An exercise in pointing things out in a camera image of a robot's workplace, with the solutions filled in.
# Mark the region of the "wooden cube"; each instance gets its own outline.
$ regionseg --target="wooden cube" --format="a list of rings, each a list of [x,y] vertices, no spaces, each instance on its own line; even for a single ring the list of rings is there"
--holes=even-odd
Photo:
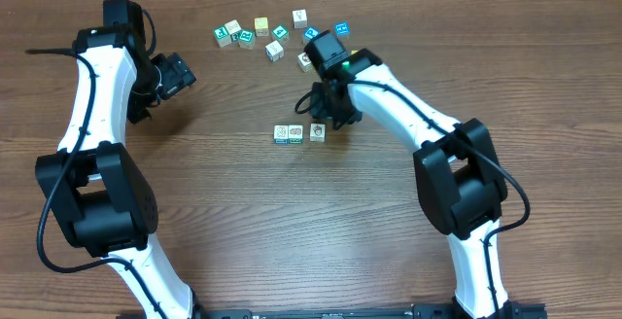
[[[274,126],[274,144],[289,144],[288,127],[286,125]]]
[[[299,11],[293,11],[294,16],[294,28],[305,28],[307,26],[307,11],[304,9]]]
[[[311,60],[309,60],[309,55],[307,55],[307,53],[302,53],[298,56],[298,65],[300,65],[300,68],[304,72],[308,72],[313,68],[313,64]]]
[[[337,38],[340,40],[350,38],[350,26],[348,22],[339,22],[334,25],[334,33],[337,35]]]
[[[303,44],[309,43],[309,41],[311,41],[313,37],[319,34],[320,34],[320,31],[318,31],[317,29],[313,27],[307,28],[306,31],[304,31],[304,33],[302,34],[302,43]]]
[[[249,30],[241,30],[238,43],[240,44],[240,48],[251,50],[255,47],[255,33]]]
[[[281,47],[281,45],[279,44],[279,41],[274,41],[269,45],[265,46],[265,53],[268,55],[270,60],[272,60],[272,62],[285,56],[285,51],[283,50],[283,47]]]
[[[214,36],[216,37],[216,42],[222,48],[224,46],[228,46],[231,44],[231,35],[226,31],[226,27],[220,26],[214,29]]]
[[[302,125],[288,125],[288,137],[290,139],[290,144],[302,144],[302,130],[304,130]]]
[[[325,124],[311,124],[309,141],[324,143],[327,140],[327,126]]]
[[[229,35],[231,35],[231,42],[236,42],[240,36],[240,31],[242,31],[242,27],[237,23],[237,20],[227,22],[225,28]]]
[[[270,35],[268,18],[255,18],[255,34],[258,37],[267,37]]]
[[[281,45],[286,45],[290,42],[290,31],[288,31],[284,25],[280,24],[272,30],[272,40],[279,41]]]

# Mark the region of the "wooden table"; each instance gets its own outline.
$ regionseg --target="wooden table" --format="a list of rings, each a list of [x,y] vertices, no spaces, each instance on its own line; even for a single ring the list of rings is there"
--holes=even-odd
[[[285,59],[220,49],[212,29],[350,22],[368,47],[436,109],[473,117],[528,192],[533,217],[501,236],[512,299],[551,318],[622,310],[622,0],[135,0],[155,20],[157,51],[178,52],[198,81],[127,127],[127,149],[157,197],[158,235],[208,308],[362,308],[447,302],[454,270],[417,202],[412,159],[378,123],[328,133],[326,145],[275,146],[276,124],[317,76]],[[0,0],[0,317],[112,318],[138,310],[102,267],[44,268],[35,229],[44,197],[34,162],[54,152],[76,92],[75,61],[25,55],[69,47],[98,26],[102,0]],[[508,223],[522,213],[512,192]],[[89,261],[49,222],[60,265]]]

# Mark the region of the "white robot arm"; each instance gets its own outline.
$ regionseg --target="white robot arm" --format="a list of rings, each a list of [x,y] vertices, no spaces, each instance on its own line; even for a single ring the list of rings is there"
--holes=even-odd
[[[111,266],[148,319],[190,318],[192,290],[177,276],[157,240],[156,199],[124,143],[127,120],[136,123],[148,117],[147,107],[170,98],[195,78],[175,53],[149,60],[137,4],[105,1],[104,24],[80,31],[73,50],[64,53],[80,56],[75,56],[79,82],[74,109],[58,152],[37,159],[36,176],[48,198],[48,210],[51,206],[67,241],[74,247],[86,247],[92,257],[101,258],[101,264]],[[92,103],[89,67],[96,80]],[[81,128],[85,118],[86,135]],[[62,174],[65,166],[71,175]],[[98,179],[103,180],[105,191],[78,192],[80,186]],[[42,218],[44,228],[46,218]],[[42,261],[47,258],[45,252],[42,257]],[[49,267],[61,272],[76,269]]]
[[[366,114],[413,154],[422,209],[447,235],[457,279],[456,303],[470,318],[495,315],[508,295],[501,283],[497,235],[492,234],[487,250],[492,290],[482,240],[499,227],[507,190],[498,172],[452,142],[468,142],[497,163],[483,124],[461,124],[443,115],[407,89],[377,56],[367,50],[348,55],[328,32],[313,39],[305,51],[323,79],[307,94],[311,105],[305,111],[332,119],[336,129]],[[469,164],[454,174],[449,162],[457,156],[468,158]]]
[[[447,132],[453,131],[456,119],[447,117],[434,110],[417,95],[412,93],[393,75],[386,64],[371,65],[359,72],[356,81],[367,81],[387,85],[407,97],[426,116],[435,121]],[[349,84],[348,94],[354,107],[369,115],[376,122],[387,128],[399,139],[409,153],[421,149],[424,142],[435,142],[444,134],[430,128],[428,123],[417,115],[402,99],[394,93],[378,87],[361,84]],[[486,234],[499,227],[500,220],[488,221],[473,230],[470,237],[461,240],[455,234],[447,235],[456,271],[456,300],[471,318],[486,318],[495,312],[491,292],[486,277],[486,263],[482,241]],[[507,301],[507,292],[501,284],[501,273],[497,254],[497,237],[491,239],[489,248],[493,279],[497,289],[498,307]]]

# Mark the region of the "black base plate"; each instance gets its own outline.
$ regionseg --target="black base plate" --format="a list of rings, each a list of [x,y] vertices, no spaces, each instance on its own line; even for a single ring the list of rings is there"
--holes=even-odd
[[[467,319],[456,304],[413,304],[392,309],[327,309],[252,313],[246,309],[212,310],[195,313],[192,319]],[[119,316],[117,319],[144,319]],[[547,319],[544,304],[506,302],[498,319]]]

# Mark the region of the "black cable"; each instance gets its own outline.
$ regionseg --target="black cable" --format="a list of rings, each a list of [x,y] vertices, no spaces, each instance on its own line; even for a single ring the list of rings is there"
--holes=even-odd
[[[302,105],[302,103],[304,102],[304,100],[306,100],[307,98],[311,97],[311,95],[313,95],[315,93],[314,90],[310,90],[308,93],[302,95],[302,97],[300,98],[300,100],[298,100],[298,102],[295,104],[294,106],[294,111],[299,114],[306,114],[309,111],[311,111],[311,109],[313,109],[313,107],[315,107],[316,105],[318,105],[320,103],[320,101],[322,101],[322,98],[316,100],[314,103],[310,103],[309,106],[307,108],[304,108],[302,110],[298,110],[298,108],[300,107],[300,105]]]
[[[37,228],[37,253],[39,254],[39,258],[41,259],[41,262],[49,269],[55,272],[65,273],[65,274],[92,269],[92,268],[95,268],[96,266],[102,266],[102,265],[111,264],[111,263],[117,263],[117,264],[123,265],[125,266],[125,270],[129,270],[132,273],[132,275],[134,275],[134,277],[136,278],[136,282],[138,282],[138,285],[140,285],[141,289],[145,292],[145,296],[147,297],[149,302],[154,307],[154,310],[162,317],[162,319],[166,319],[166,314],[164,314],[164,311],[159,306],[159,303],[156,302],[156,299],[154,298],[152,293],[149,291],[149,288],[147,288],[147,284],[145,284],[145,281],[140,276],[140,274],[138,273],[138,271],[132,265],[131,262],[128,262],[122,259],[108,258],[104,260],[91,262],[91,263],[81,265],[81,266],[62,267],[62,266],[57,266],[54,263],[52,263],[52,261],[50,261],[50,259],[46,255],[46,251],[44,249],[44,244],[43,244],[43,236],[46,230],[46,222],[48,220],[48,215],[50,214],[50,209],[52,208],[53,198],[56,195],[56,191],[58,190],[58,187],[60,186],[62,177],[67,175],[67,172],[69,168],[71,167],[71,163],[76,157],[76,154],[80,151],[80,148],[82,147],[82,144],[84,143],[85,138],[88,135],[88,132],[87,132],[88,122],[90,121],[90,116],[92,114],[93,106],[95,104],[97,75],[95,74],[95,70],[93,69],[92,65],[88,62],[88,60],[86,60],[81,55],[74,53],[74,51],[70,49],[27,50],[26,53],[28,54],[46,53],[46,54],[58,54],[58,55],[66,55],[66,56],[74,57],[78,59],[79,61],[81,61],[86,66],[86,68],[88,69],[89,77],[90,77],[90,93],[88,95],[88,103],[86,105],[85,119],[83,120],[82,126],[80,127],[80,134],[78,135],[78,140],[76,140],[76,144],[74,145],[73,150],[69,154],[67,161],[63,164],[62,169],[60,170],[58,179],[56,179],[56,182],[54,183],[52,190],[50,191],[50,195],[48,196],[48,199],[46,200],[46,203],[44,204],[43,211],[41,212],[41,218],[39,219],[39,227]]]
[[[383,84],[371,82],[371,81],[363,81],[363,80],[355,80],[353,82],[350,82],[350,84],[376,87],[376,88],[380,88],[380,89],[383,89],[383,90],[386,90],[392,93],[393,95],[400,98],[404,103],[406,103],[406,105],[408,105],[419,117],[421,117],[423,121],[430,126],[430,128],[435,129],[436,131],[438,131],[439,133],[443,135],[449,134],[447,130],[445,130],[440,125],[438,125],[434,120],[426,116],[426,114],[424,114],[423,111],[421,111],[415,104],[413,104],[412,101],[410,101],[410,99],[408,99],[405,95],[395,90],[391,86],[387,86],[387,85],[383,85]],[[507,231],[507,230],[513,230],[514,228],[520,227],[523,224],[525,224],[525,222],[527,222],[527,220],[529,219],[529,215],[532,209],[529,203],[529,198],[527,197],[527,194],[525,193],[523,188],[520,186],[520,184],[518,184],[518,182],[514,179],[514,177],[512,177],[509,173],[507,173],[507,171],[505,171],[505,169],[503,169],[500,165],[494,163],[492,160],[488,159],[486,156],[484,156],[479,151],[473,149],[470,145],[468,145],[467,142],[458,139],[456,140],[456,143],[458,143],[458,145],[460,145],[461,148],[463,148],[465,151],[467,151],[471,155],[475,155],[479,157],[480,159],[486,161],[486,163],[490,164],[493,168],[495,168],[497,172],[500,173],[503,176],[503,178],[506,181],[508,181],[512,187],[514,187],[518,195],[521,196],[523,203],[525,204],[525,212],[523,213],[523,217],[521,217],[521,219],[519,219],[518,221],[512,224],[499,227],[495,230],[491,230],[490,232],[486,234],[486,237],[484,237],[484,240],[483,240],[484,259],[486,261],[486,272],[488,274],[489,289],[492,294],[493,304],[495,306],[495,316],[499,318],[499,305],[497,304],[497,290],[495,290],[495,282],[493,281],[492,265],[490,263],[490,252],[488,250],[490,247],[490,239],[500,232]]]
[[[156,43],[157,43],[156,27],[154,26],[154,21],[152,20],[152,16],[149,15],[149,12],[147,11],[147,9],[143,9],[143,14],[145,15],[145,17],[147,17],[147,20],[149,21],[149,25],[152,26],[152,43],[149,45],[149,48],[147,49],[147,56],[151,56],[156,51]]]

